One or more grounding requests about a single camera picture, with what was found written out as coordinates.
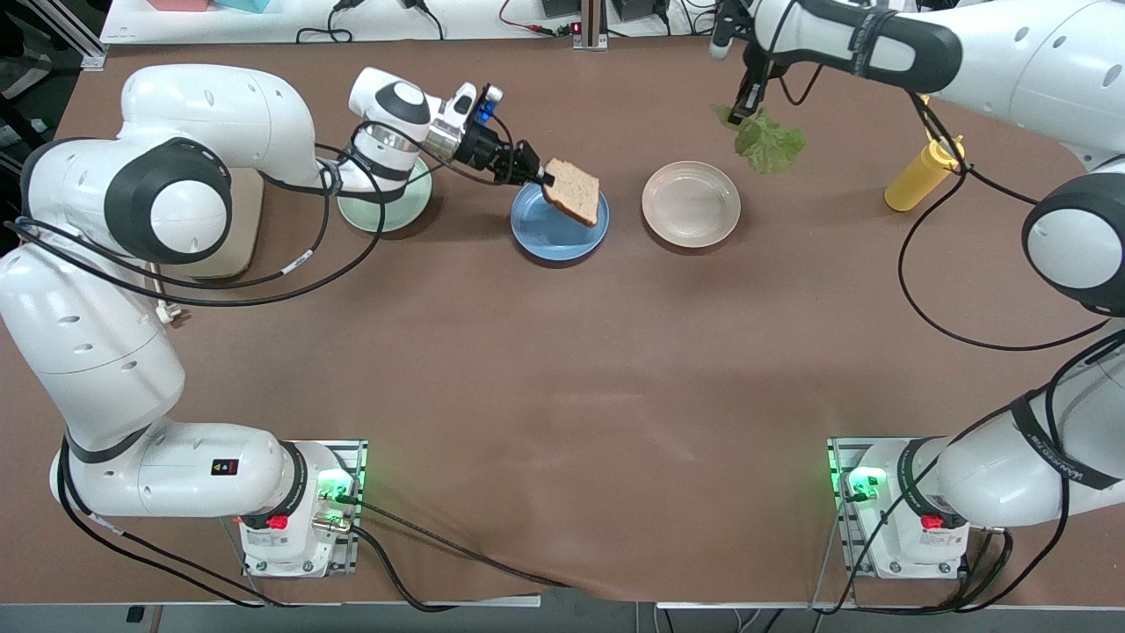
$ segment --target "white cable label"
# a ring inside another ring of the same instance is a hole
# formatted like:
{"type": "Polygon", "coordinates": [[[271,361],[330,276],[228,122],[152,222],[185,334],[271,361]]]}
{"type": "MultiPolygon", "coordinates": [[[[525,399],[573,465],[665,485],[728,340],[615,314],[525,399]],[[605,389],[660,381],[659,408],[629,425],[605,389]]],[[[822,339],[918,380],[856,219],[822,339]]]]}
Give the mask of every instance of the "white cable label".
{"type": "Polygon", "coordinates": [[[92,514],[92,513],[90,514],[90,521],[92,521],[93,523],[100,525],[101,527],[105,527],[106,530],[108,530],[109,532],[112,532],[114,534],[116,534],[118,536],[125,534],[124,530],[117,527],[116,525],[109,523],[108,521],[101,518],[100,516],[98,516],[96,514],[92,514]]]}
{"type": "Polygon", "coordinates": [[[298,256],[297,259],[292,260],[292,263],[290,263],[289,265],[286,265],[285,268],[282,268],[281,269],[281,273],[282,274],[288,274],[289,272],[292,272],[294,270],[297,269],[298,265],[300,265],[302,263],[304,263],[305,260],[307,260],[309,256],[313,256],[313,251],[312,250],[306,250],[305,252],[300,253],[300,256],[298,256]]]}

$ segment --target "white table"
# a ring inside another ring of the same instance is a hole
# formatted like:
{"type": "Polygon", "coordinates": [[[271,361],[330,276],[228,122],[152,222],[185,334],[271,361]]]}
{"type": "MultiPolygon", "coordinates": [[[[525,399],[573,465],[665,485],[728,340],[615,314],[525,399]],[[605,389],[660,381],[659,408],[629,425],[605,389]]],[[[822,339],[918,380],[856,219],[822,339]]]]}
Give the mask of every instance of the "white table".
{"type": "MultiPolygon", "coordinates": [[[[212,4],[202,12],[158,11],[146,0],[115,0],[101,31],[105,44],[264,44],[292,42],[297,29],[324,28],[336,0],[272,0],[263,13],[252,13],[212,4]]],[[[692,0],[704,4],[703,0],[692,0]]],[[[543,37],[500,21],[502,0],[429,0],[430,10],[441,20],[448,39],[488,39],[543,37]]],[[[701,12],[691,4],[693,15],[701,12]]],[[[578,16],[548,20],[540,0],[512,0],[504,17],[522,24],[557,27],[577,21],[578,16]]],[[[668,10],[672,31],[690,31],[680,0],[668,10]]],[[[649,16],[622,22],[609,3],[610,28],[629,36],[665,35],[664,24],[649,16]]],[[[709,17],[699,20],[710,26],[709,17]]],[[[345,28],[359,42],[393,39],[438,39],[438,29],[425,13],[404,9],[399,0],[366,0],[359,7],[336,15],[333,27],[345,28]]],[[[312,36],[308,40],[327,40],[312,36]]]]}

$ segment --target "shoe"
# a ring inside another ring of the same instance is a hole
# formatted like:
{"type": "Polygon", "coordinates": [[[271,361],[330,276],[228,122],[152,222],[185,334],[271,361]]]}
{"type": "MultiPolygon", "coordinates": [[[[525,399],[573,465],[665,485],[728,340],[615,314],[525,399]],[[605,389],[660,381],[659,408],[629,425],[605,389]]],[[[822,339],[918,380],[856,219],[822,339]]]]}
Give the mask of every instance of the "shoe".
{"type": "Polygon", "coordinates": [[[0,57],[0,92],[15,99],[51,74],[51,57],[24,46],[18,57],[0,57]]]}

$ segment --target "white circular joint cap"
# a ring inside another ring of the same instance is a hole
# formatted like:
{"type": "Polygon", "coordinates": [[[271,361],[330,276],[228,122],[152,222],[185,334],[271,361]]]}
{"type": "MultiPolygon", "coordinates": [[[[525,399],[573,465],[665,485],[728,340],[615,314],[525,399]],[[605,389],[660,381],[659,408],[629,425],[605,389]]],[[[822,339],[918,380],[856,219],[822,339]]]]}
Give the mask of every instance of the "white circular joint cap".
{"type": "Polygon", "coordinates": [[[425,93],[405,81],[395,84],[395,94],[412,106],[421,106],[425,101],[425,93]]]}
{"type": "Polygon", "coordinates": [[[177,252],[213,246],[226,229],[226,204],[218,191],[198,180],[172,182],[152,202],[152,230],[177,252]]]}
{"type": "Polygon", "coordinates": [[[1092,288],[1120,269],[1122,241],[1100,216],[1080,208],[1059,208],[1032,225],[1027,255],[1055,283],[1092,288]]]}

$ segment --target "black strap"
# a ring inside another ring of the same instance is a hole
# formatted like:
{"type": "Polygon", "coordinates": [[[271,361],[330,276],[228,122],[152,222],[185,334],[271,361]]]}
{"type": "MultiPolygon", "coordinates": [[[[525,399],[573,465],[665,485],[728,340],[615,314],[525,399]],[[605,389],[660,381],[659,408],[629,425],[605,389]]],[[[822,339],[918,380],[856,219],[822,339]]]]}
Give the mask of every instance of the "black strap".
{"type": "Polygon", "coordinates": [[[891,16],[898,13],[893,9],[886,8],[885,0],[880,0],[863,20],[852,31],[852,39],[847,48],[852,51],[852,74],[856,76],[867,76],[867,67],[871,65],[871,54],[875,49],[875,42],[883,30],[883,25],[891,16]]]}
{"type": "Polygon", "coordinates": [[[1118,478],[1109,477],[1097,469],[1092,469],[1068,456],[1060,449],[1055,447],[1054,442],[1051,441],[1051,437],[1043,431],[1043,426],[1040,425],[1038,419],[1035,418],[1035,413],[1032,412],[1029,400],[1036,396],[1038,396],[1038,392],[1035,391],[1020,396],[1011,401],[1008,410],[1011,412],[1011,417],[1016,421],[1016,428],[1023,434],[1027,444],[1043,458],[1043,461],[1070,481],[1081,483],[1095,490],[1105,490],[1120,481],[1118,478]]]}
{"type": "Polygon", "coordinates": [[[927,442],[935,440],[934,437],[919,437],[917,440],[911,440],[907,443],[907,447],[902,450],[899,454],[899,465],[898,465],[898,478],[899,478],[899,489],[902,490],[902,500],[906,505],[915,512],[919,517],[922,515],[933,515],[936,517],[942,517],[942,522],[945,527],[954,528],[963,525],[965,521],[947,510],[944,510],[934,504],[930,504],[929,499],[922,495],[918,487],[916,486],[918,478],[914,473],[914,459],[918,454],[918,450],[922,447],[927,442]]]}
{"type": "Polygon", "coordinates": [[[300,454],[300,451],[291,442],[279,442],[278,444],[292,458],[292,486],[289,487],[289,494],[286,495],[285,499],[272,510],[260,515],[242,515],[240,517],[242,523],[250,530],[264,530],[267,527],[266,522],[269,518],[291,515],[297,509],[297,505],[300,504],[302,497],[305,496],[305,486],[308,483],[308,464],[305,463],[305,456],[300,454]]]}

